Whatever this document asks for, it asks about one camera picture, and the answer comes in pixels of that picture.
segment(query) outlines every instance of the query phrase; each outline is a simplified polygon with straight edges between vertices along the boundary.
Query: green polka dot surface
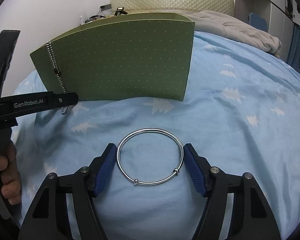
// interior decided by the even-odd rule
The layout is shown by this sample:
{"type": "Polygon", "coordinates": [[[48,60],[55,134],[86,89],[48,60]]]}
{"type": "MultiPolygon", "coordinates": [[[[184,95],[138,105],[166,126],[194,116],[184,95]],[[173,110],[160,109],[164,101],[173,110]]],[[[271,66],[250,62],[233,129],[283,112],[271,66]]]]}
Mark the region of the green polka dot surface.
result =
{"type": "MultiPolygon", "coordinates": [[[[52,40],[67,92],[80,100],[159,97],[182,101],[194,22],[174,13],[138,13],[88,23],[52,40]]],[[[47,90],[62,93],[47,49],[31,59],[47,90]]]]}

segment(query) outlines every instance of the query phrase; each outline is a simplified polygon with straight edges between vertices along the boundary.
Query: bed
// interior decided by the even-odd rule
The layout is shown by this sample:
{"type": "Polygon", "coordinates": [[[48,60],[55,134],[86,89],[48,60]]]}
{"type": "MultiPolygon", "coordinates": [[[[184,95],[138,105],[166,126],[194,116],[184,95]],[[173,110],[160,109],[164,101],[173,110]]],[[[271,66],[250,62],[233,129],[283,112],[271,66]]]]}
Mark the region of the bed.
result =
{"type": "MultiPolygon", "coordinates": [[[[15,94],[45,91],[36,71],[15,94]]],[[[300,75],[273,55],[210,33],[194,34],[183,102],[163,98],[80,101],[62,116],[51,110],[18,118],[12,140],[22,181],[22,223],[50,172],[71,174],[118,145],[130,132],[155,127],[191,143],[212,166],[229,174],[252,173],[264,192],[282,239],[300,222],[300,75]]],[[[125,144],[122,166],[131,177],[154,181],[178,165],[177,146],[161,135],[140,135],[125,144]]],[[[219,239],[225,239],[232,195],[219,239]]],[[[133,186],[115,166],[95,199],[110,240],[191,239],[205,205],[182,166],[166,183],[133,186]]],[[[69,218],[80,239],[71,197],[69,218]]]]}

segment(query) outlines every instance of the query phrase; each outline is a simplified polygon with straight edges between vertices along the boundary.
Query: ribbed blue pad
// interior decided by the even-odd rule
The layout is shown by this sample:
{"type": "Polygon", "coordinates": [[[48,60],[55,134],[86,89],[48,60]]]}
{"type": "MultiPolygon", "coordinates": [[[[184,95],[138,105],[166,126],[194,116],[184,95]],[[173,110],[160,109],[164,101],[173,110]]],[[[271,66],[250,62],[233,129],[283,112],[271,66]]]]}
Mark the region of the ribbed blue pad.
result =
{"type": "Polygon", "coordinates": [[[117,147],[114,145],[96,175],[96,186],[94,188],[94,193],[96,195],[100,194],[109,182],[115,164],[116,150],[117,147]]]}
{"type": "Polygon", "coordinates": [[[192,156],[189,148],[187,146],[184,146],[184,161],[187,167],[187,170],[190,174],[190,177],[192,179],[193,185],[195,187],[195,190],[201,195],[203,195],[206,192],[206,189],[204,187],[204,177],[203,174],[195,162],[194,157],[192,156]]]}

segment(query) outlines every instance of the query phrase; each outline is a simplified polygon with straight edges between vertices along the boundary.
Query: crumpled blanket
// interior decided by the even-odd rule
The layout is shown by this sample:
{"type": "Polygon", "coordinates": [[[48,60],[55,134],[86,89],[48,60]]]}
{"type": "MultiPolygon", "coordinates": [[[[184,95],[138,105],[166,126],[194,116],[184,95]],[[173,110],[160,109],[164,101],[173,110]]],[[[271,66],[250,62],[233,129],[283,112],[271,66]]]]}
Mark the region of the crumpled blanket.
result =
{"type": "Polygon", "coordinates": [[[282,43],[277,37],[258,30],[229,15],[214,11],[185,14],[179,10],[169,10],[187,16],[195,22],[195,30],[215,34],[233,41],[248,44],[264,52],[280,56],[282,43]]]}

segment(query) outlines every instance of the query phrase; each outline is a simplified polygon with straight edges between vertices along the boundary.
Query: cream tufted headboard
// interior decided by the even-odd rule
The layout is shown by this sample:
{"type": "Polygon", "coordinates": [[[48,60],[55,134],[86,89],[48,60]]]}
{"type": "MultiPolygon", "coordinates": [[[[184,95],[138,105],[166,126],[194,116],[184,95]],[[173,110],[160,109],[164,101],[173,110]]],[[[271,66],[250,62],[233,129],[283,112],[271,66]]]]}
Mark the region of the cream tufted headboard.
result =
{"type": "Polygon", "coordinates": [[[129,13],[177,9],[184,13],[210,10],[234,16],[234,0],[111,0],[111,5],[113,9],[123,6],[129,13]]]}

